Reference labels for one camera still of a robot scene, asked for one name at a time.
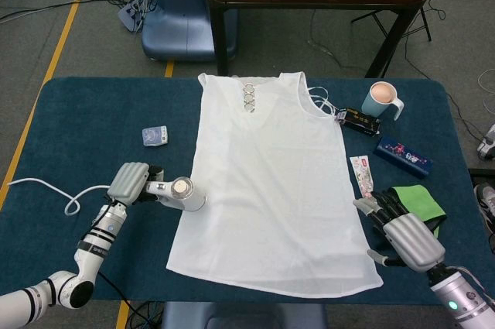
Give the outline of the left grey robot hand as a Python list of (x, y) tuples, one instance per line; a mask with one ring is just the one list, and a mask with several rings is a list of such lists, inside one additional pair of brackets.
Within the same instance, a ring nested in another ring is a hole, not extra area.
[(124, 163), (115, 175), (107, 196), (112, 203), (120, 203), (128, 207), (137, 202), (157, 201), (158, 196), (150, 194), (147, 183), (163, 181), (164, 169), (147, 163)]

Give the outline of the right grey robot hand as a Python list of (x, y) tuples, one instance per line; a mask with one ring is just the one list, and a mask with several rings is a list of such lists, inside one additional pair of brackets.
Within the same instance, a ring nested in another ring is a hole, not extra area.
[(393, 190), (372, 192), (370, 197), (353, 201), (356, 209), (374, 222), (397, 256), (369, 249), (367, 255), (378, 265), (407, 266), (415, 272), (428, 272), (444, 263), (446, 250), (427, 225), (403, 205)]

